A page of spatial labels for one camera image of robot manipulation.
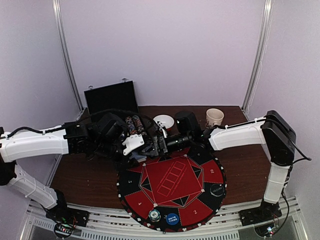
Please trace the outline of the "round red black poker mat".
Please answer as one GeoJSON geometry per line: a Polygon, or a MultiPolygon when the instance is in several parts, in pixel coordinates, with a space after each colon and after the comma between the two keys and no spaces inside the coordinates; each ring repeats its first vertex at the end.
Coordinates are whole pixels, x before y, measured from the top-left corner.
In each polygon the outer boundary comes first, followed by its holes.
{"type": "Polygon", "coordinates": [[[220,210],[227,194],[227,178],[219,159],[199,147],[187,147],[166,156],[148,158],[137,167],[119,172],[118,198],[139,224],[159,232],[185,232],[205,225],[220,210]],[[212,184],[223,184],[225,193],[210,194],[212,184]],[[156,209],[161,219],[151,222],[156,209]],[[179,216],[169,225],[166,216],[179,216]]]}

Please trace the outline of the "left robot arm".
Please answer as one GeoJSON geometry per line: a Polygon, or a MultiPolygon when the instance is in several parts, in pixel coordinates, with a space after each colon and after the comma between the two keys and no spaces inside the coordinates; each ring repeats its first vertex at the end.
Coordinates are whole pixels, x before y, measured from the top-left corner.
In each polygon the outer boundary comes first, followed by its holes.
{"type": "Polygon", "coordinates": [[[131,165],[129,155],[145,143],[141,133],[130,134],[127,124],[113,113],[97,123],[66,122],[54,128],[36,130],[20,127],[0,132],[0,184],[10,186],[43,206],[61,222],[72,218],[64,194],[47,187],[26,173],[17,160],[46,156],[105,154],[121,166],[131,165]]]}

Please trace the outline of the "blue small blind button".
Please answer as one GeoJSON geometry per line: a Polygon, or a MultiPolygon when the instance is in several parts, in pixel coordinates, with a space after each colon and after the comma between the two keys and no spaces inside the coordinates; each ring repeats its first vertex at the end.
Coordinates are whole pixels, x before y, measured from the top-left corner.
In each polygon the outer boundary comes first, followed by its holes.
{"type": "Polygon", "coordinates": [[[177,225],[180,222],[180,218],[176,213],[169,213],[166,218],[166,223],[170,226],[177,225]]]}

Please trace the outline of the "white bowl orange outside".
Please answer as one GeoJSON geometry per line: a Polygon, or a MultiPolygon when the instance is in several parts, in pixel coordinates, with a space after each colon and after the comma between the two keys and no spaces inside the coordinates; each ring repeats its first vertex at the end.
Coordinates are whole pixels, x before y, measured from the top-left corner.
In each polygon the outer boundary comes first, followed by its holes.
{"type": "Polygon", "coordinates": [[[166,114],[160,114],[153,118],[154,122],[160,127],[170,131],[175,124],[175,120],[166,114]]]}

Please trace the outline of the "chip row in case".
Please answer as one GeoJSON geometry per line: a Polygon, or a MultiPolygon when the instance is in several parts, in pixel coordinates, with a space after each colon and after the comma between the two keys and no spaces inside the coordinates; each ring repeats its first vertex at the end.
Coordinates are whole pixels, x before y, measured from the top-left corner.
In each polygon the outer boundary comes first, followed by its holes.
{"type": "Polygon", "coordinates": [[[136,127],[135,127],[135,124],[133,122],[133,119],[130,116],[125,118],[125,123],[126,123],[126,125],[128,127],[128,131],[129,131],[130,135],[135,135],[135,134],[138,133],[138,131],[137,131],[136,127]]]}
{"type": "Polygon", "coordinates": [[[133,115],[132,116],[132,120],[133,120],[133,123],[135,125],[135,128],[136,128],[137,132],[139,134],[141,134],[142,136],[146,136],[147,132],[146,132],[144,126],[143,126],[143,123],[142,123],[140,117],[138,115],[133,115]]]}

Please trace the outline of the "right aluminium frame post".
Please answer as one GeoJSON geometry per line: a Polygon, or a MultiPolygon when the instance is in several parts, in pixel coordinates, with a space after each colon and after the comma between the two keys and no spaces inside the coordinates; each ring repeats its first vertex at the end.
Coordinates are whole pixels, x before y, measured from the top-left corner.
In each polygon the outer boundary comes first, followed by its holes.
{"type": "Polygon", "coordinates": [[[245,115],[249,115],[250,106],[253,103],[255,92],[258,86],[261,70],[262,61],[265,50],[267,48],[267,42],[269,38],[270,25],[272,21],[272,10],[273,10],[273,0],[264,1],[264,9],[262,14],[262,21],[260,26],[260,33],[258,44],[256,48],[256,54],[253,62],[253,67],[249,79],[249,84],[246,90],[246,94],[242,104],[242,111],[245,115]]]}

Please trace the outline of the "stack of poker chips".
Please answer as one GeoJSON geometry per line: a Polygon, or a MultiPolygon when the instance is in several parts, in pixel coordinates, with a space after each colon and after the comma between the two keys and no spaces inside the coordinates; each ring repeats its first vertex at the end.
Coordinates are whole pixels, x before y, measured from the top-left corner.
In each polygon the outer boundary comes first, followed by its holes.
{"type": "Polygon", "coordinates": [[[152,209],[148,213],[148,218],[151,222],[159,222],[161,220],[161,213],[157,209],[152,209]]]}

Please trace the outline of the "black poker chip case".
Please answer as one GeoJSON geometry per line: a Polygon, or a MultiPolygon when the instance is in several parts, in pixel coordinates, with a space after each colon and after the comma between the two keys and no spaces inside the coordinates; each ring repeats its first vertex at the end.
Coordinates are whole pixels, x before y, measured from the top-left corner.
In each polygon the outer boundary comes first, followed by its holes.
{"type": "Polygon", "coordinates": [[[107,113],[117,115],[124,122],[126,117],[132,118],[133,115],[137,115],[146,130],[139,111],[133,81],[86,90],[84,96],[91,123],[98,122],[107,113]]]}

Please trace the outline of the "blue backed card deck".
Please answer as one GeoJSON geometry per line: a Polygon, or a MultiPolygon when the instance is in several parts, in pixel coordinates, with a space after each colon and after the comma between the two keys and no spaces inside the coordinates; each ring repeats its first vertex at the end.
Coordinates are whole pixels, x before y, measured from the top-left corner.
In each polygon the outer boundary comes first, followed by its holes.
{"type": "Polygon", "coordinates": [[[140,153],[138,153],[136,151],[132,151],[129,159],[137,161],[138,163],[141,163],[141,162],[144,162],[147,160],[147,156],[141,155],[140,153]]]}

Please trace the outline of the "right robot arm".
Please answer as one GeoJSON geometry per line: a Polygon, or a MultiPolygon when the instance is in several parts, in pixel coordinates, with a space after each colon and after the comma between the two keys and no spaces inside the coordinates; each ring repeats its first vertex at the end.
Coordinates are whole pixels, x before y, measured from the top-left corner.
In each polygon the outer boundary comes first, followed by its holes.
{"type": "Polygon", "coordinates": [[[178,134],[167,136],[156,143],[172,152],[191,144],[213,151],[247,145],[266,145],[271,167],[261,206],[256,210],[259,220],[268,220],[275,212],[275,205],[287,185],[297,150],[296,132],[275,110],[265,116],[235,125],[217,125],[202,130],[195,114],[180,111],[174,116],[178,134]]]}

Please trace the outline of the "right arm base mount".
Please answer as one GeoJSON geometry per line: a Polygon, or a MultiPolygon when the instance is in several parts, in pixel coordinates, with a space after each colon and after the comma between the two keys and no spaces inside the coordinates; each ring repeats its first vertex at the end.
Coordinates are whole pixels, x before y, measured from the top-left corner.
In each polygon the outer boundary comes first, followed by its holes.
{"type": "Polygon", "coordinates": [[[255,233],[263,238],[272,237],[276,230],[276,221],[282,216],[278,208],[272,211],[267,208],[255,207],[241,210],[239,217],[242,226],[254,225],[255,233]]]}

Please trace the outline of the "aluminium frame post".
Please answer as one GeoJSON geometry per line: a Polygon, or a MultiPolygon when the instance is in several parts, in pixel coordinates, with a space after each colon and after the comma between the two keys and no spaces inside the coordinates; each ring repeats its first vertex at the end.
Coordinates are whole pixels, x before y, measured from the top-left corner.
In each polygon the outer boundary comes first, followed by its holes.
{"type": "Polygon", "coordinates": [[[71,91],[73,93],[73,96],[75,98],[78,110],[80,113],[84,111],[84,106],[79,94],[79,90],[76,84],[73,68],[72,68],[72,63],[70,59],[70,54],[68,50],[68,45],[67,45],[67,40],[66,40],[66,34],[65,34],[65,29],[64,29],[64,24],[63,24],[63,18],[62,18],[62,12],[61,12],[61,4],[59,0],[53,0],[52,1],[52,6],[53,6],[53,13],[55,17],[55,22],[57,26],[57,31],[59,35],[59,40],[60,40],[60,45],[61,45],[61,50],[62,50],[62,58],[64,61],[67,77],[71,86],[71,91]]]}
{"type": "Polygon", "coordinates": [[[272,10],[273,10],[273,0],[264,1],[264,9],[262,14],[262,21],[260,26],[260,33],[258,44],[256,48],[256,54],[253,62],[253,67],[249,79],[249,84],[246,90],[246,94],[242,104],[242,111],[245,115],[249,115],[250,106],[253,103],[255,92],[258,86],[261,70],[262,61],[265,50],[267,48],[267,42],[269,38],[270,25],[272,21],[272,10]]]}

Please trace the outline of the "left aluminium frame post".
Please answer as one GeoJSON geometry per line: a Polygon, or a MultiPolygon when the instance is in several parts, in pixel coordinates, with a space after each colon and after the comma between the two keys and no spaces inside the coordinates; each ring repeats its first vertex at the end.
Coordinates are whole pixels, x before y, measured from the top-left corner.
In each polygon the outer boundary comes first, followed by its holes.
{"type": "Polygon", "coordinates": [[[52,6],[53,6],[53,13],[55,17],[55,22],[57,26],[57,31],[59,35],[59,40],[60,40],[60,45],[61,45],[61,50],[62,50],[62,58],[64,61],[67,77],[71,86],[71,91],[73,93],[73,96],[75,98],[78,110],[80,113],[84,111],[84,106],[79,94],[79,90],[76,84],[73,68],[72,68],[72,63],[70,59],[70,54],[68,50],[68,45],[67,45],[67,40],[66,40],[66,34],[65,34],[65,29],[64,29],[64,24],[63,24],[63,18],[62,18],[62,12],[61,12],[61,4],[59,0],[53,0],[52,1],[52,6]]]}

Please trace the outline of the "cream ceramic mug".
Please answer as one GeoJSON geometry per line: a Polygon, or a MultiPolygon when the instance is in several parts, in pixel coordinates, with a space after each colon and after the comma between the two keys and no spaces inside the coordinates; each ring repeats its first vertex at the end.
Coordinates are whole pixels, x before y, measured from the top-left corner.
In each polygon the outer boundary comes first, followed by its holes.
{"type": "Polygon", "coordinates": [[[224,113],[220,109],[209,108],[206,111],[205,127],[209,129],[215,125],[220,126],[222,124],[224,116],[224,113]]]}

